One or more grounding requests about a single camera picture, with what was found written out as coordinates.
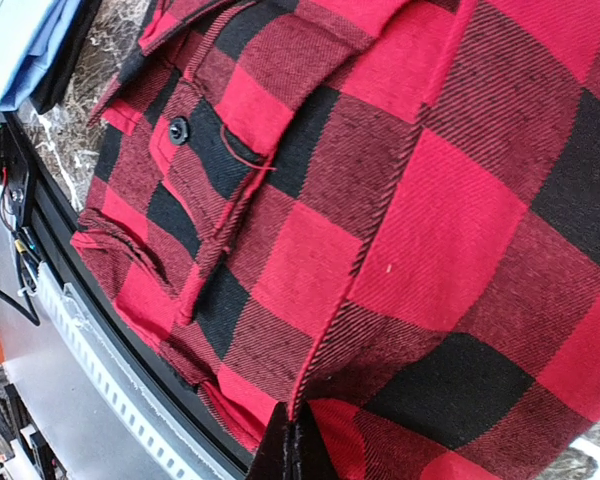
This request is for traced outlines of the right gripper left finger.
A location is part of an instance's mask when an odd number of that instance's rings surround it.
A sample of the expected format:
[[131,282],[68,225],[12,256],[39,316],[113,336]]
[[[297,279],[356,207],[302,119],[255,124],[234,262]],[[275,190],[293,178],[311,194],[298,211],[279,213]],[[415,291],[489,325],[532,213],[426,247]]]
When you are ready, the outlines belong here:
[[247,473],[247,480],[288,480],[292,478],[289,448],[293,424],[284,403],[278,403]]

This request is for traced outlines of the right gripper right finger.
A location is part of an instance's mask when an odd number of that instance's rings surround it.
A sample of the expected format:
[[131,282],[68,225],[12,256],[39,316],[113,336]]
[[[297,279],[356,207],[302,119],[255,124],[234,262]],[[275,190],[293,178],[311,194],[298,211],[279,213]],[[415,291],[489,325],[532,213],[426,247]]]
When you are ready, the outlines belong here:
[[339,476],[310,406],[305,403],[293,426],[292,478],[338,480]]

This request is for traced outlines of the red black plaid shirt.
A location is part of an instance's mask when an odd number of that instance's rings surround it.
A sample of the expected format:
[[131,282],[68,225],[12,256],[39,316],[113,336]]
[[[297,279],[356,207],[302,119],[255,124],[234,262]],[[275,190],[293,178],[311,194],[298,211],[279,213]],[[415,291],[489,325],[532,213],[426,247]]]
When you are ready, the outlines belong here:
[[531,479],[600,420],[600,1],[154,1],[72,243],[256,452]]

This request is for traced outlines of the folded light blue shirt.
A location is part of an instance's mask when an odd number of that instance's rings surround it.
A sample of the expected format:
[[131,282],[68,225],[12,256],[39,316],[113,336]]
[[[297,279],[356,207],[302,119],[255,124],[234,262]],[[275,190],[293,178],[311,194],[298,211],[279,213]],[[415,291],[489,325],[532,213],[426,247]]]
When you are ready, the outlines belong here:
[[0,111],[13,112],[50,70],[85,3],[0,1]]

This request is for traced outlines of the black curved front rail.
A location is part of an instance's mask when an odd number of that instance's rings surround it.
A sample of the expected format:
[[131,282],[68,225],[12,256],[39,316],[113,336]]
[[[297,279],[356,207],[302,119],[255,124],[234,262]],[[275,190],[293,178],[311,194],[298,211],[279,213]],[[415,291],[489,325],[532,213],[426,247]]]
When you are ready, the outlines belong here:
[[70,243],[77,229],[77,214],[66,196],[46,173],[19,120],[7,114],[7,125],[16,150],[29,162],[26,221],[36,247],[46,259],[56,281],[69,283],[91,314],[91,323],[113,349],[132,378],[146,389],[149,400],[176,432],[196,443],[221,472],[220,479],[242,479],[251,455],[223,430],[198,398],[161,359],[149,343],[148,318],[156,312],[156,299],[147,295],[125,296],[123,308],[107,298]]

